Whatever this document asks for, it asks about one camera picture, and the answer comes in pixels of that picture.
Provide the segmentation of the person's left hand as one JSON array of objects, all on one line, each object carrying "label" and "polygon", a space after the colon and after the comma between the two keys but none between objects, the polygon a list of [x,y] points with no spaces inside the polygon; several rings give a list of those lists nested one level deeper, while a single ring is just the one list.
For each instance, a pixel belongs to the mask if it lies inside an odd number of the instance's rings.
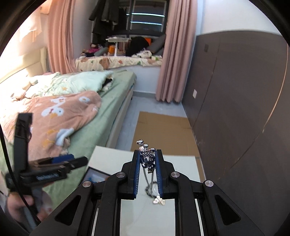
[{"label": "person's left hand", "polygon": [[[37,217],[42,222],[52,213],[53,203],[51,197],[45,191],[42,190],[41,194],[42,205],[40,210],[38,210]],[[23,224],[26,222],[23,210],[25,206],[26,205],[20,195],[17,192],[11,192],[6,198],[5,215],[10,216],[17,223]]]}]

